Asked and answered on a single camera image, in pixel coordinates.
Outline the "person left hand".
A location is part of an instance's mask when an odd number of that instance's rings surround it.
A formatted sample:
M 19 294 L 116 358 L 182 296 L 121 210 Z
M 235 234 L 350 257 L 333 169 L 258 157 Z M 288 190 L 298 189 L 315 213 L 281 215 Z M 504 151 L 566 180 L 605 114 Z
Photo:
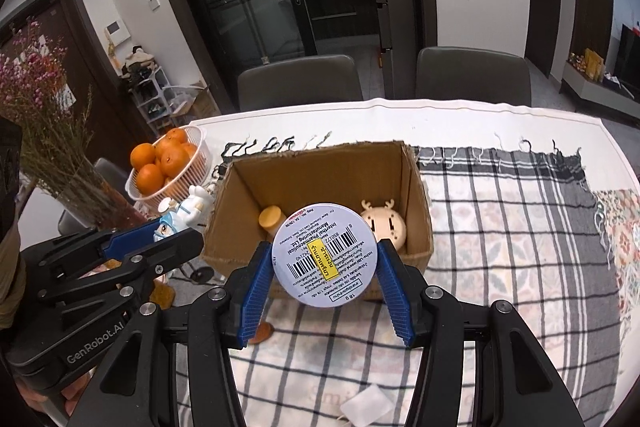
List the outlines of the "person left hand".
M 58 394 L 67 415 L 72 415 L 74 413 L 81 396 L 84 394 L 91 381 L 91 377 L 92 374 L 90 372 L 85 373 L 85 375 L 82 375 L 77 381 L 69 384 Z M 49 401 L 51 396 L 42 395 L 40 392 L 28 387 L 20 377 L 15 376 L 14 383 L 17 385 L 17 389 L 27 405 L 33 410 L 43 413 L 43 403 Z

